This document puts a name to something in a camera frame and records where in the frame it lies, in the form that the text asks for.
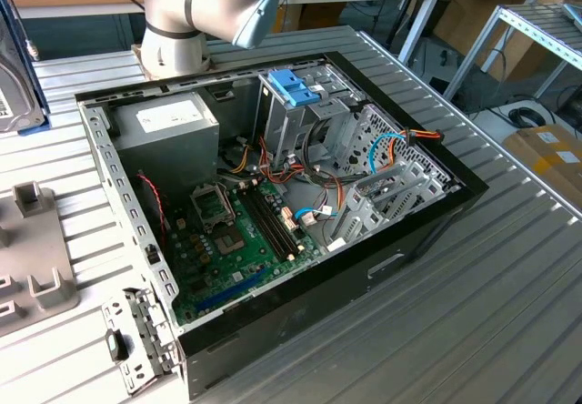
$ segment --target metal latch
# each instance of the metal latch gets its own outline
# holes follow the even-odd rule
[[[105,341],[111,359],[119,363],[127,393],[135,395],[177,366],[174,335],[151,289],[126,289],[101,310]]]

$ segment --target ram slot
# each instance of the ram slot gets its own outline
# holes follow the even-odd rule
[[[256,190],[246,191],[241,202],[257,225],[259,231],[274,250],[279,261],[287,260],[289,255],[298,254],[295,241],[286,232],[279,219],[273,214],[263,195]]]

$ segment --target blue drive bay latch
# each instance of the blue drive bay latch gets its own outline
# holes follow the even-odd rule
[[[309,90],[303,79],[289,69],[269,72],[269,81],[292,106],[306,106],[321,100],[318,93]]]

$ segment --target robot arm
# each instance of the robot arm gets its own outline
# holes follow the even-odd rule
[[[275,21],[278,0],[145,0],[142,63],[155,77],[206,70],[208,33],[256,47]]]

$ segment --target metal workbench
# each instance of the metal workbench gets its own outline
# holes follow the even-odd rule
[[[349,27],[211,44],[219,65],[338,50],[490,189],[416,263],[252,366],[203,403],[565,402],[582,393],[582,229],[573,208],[451,105]],[[58,211],[79,306],[0,338],[3,402],[127,402],[99,306],[143,284],[127,259],[72,94],[143,81],[130,53],[40,64],[54,129],[0,138],[0,191],[36,179]],[[184,402],[170,377],[135,399]]]
[[[500,23],[508,25],[497,44],[481,67],[487,72],[489,67],[503,51],[508,39],[516,31],[543,46],[562,59],[559,66],[537,90],[535,97],[540,98],[547,88],[556,80],[568,64],[582,71],[582,32],[568,19],[560,4],[550,5],[507,5],[498,6],[483,27],[481,34],[467,53],[465,60],[443,94],[445,99],[452,99],[467,77],[478,54],[487,45]]]

